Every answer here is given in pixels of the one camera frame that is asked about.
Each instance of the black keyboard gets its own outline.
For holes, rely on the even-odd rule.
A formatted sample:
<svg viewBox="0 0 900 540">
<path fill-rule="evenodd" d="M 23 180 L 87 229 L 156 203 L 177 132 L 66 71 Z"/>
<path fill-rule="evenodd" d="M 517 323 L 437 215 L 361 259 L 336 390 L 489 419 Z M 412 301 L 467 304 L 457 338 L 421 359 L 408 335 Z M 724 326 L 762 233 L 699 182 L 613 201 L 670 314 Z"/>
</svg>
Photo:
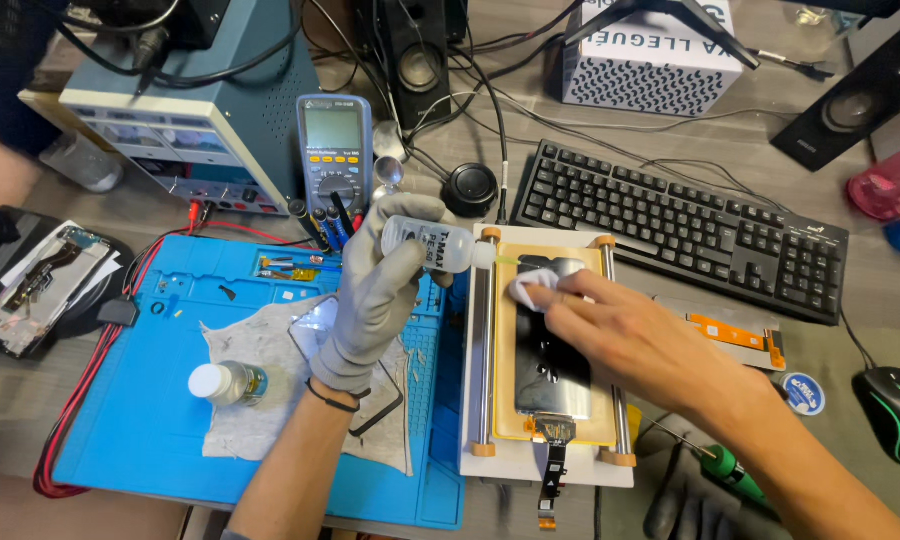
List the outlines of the black keyboard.
<svg viewBox="0 0 900 540">
<path fill-rule="evenodd" d="M 616 261 L 792 317 L 837 325 L 850 233 L 612 165 L 550 140 L 512 224 L 616 237 Z"/>
</svg>

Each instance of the black wristband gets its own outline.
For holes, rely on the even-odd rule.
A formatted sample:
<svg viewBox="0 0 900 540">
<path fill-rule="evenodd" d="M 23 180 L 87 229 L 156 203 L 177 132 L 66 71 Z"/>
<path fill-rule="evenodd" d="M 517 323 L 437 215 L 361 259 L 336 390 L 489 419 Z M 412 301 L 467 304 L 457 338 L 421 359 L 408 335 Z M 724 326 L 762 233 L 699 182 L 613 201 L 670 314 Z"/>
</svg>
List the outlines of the black wristband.
<svg viewBox="0 0 900 540">
<path fill-rule="evenodd" d="M 324 398 L 324 396 L 322 396 L 322 395 L 320 395 L 320 394 L 317 393 L 317 390 L 314 390 L 314 387 L 312 387 L 312 385 L 310 384 L 310 379 L 309 379 L 309 378 L 307 379 L 306 385 L 307 385 L 307 388 L 310 389 L 310 393 L 311 393 L 312 395 L 316 396 L 316 397 L 319 398 L 319 399 L 322 399 L 322 400 L 324 401 L 324 403 L 326 403 L 328 406 L 330 406 L 330 407 L 332 407 L 332 408 L 334 408 L 334 409 L 339 409 L 339 410 L 341 410 L 341 411 L 346 411 L 346 412 L 357 412 L 357 411 L 360 411 L 360 398 L 363 397 L 363 396 L 357 397 L 357 406 L 356 406 L 356 408 L 354 408 L 354 407 L 352 407 L 352 406 L 347 406 L 347 405 L 345 405 L 345 404 L 343 404 L 343 403 L 341 403 L 341 402 L 339 402 L 339 401 L 336 401 L 336 400 L 334 400 L 334 399 Z"/>
</svg>

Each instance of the screwdriver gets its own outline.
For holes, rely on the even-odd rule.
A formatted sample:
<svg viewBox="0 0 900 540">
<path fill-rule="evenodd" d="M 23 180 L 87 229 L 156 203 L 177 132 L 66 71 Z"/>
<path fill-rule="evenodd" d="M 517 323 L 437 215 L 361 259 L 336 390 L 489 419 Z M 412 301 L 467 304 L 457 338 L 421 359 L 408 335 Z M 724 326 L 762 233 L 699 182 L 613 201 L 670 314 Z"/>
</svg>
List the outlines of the screwdriver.
<svg viewBox="0 0 900 540">
<path fill-rule="evenodd" d="M 727 447 L 722 445 L 712 445 L 706 448 L 699 447 L 684 437 L 677 435 L 666 426 L 647 418 L 649 423 L 657 426 L 664 432 L 676 437 L 693 447 L 698 453 L 700 468 L 709 473 L 710 476 L 717 479 L 721 483 L 727 485 L 733 491 L 754 501 L 758 505 L 772 510 L 767 496 L 764 495 L 760 487 L 756 485 L 750 473 L 745 471 L 743 466 L 737 461 L 736 456 L 731 453 Z"/>
</svg>

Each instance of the computer mouse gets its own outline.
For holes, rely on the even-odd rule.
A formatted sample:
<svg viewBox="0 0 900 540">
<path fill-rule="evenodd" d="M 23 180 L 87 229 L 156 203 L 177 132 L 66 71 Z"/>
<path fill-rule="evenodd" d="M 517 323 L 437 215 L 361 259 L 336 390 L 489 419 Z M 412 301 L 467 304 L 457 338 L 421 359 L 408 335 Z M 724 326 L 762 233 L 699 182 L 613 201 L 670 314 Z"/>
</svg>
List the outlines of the computer mouse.
<svg viewBox="0 0 900 540">
<path fill-rule="evenodd" d="M 900 464 L 900 368 L 867 369 L 852 386 L 883 451 Z"/>
</svg>

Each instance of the blue bottle cap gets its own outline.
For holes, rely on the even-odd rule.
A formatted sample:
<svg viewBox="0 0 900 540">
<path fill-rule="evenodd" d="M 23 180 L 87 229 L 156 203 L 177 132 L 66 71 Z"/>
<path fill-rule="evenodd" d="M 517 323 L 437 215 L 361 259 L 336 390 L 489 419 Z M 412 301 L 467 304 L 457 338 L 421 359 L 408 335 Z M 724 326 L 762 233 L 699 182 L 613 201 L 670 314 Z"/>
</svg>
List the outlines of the blue bottle cap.
<svg viewBox="0 0 900 540">
<path fill-rule="evenodd" d="M 781 385 L 790 395 L 787 403 L 797 414 L 814 416 L 820 414 L 827 404 L 824 389 L 809 374 L 791 373 L 783 377 Z"/>
</svg>

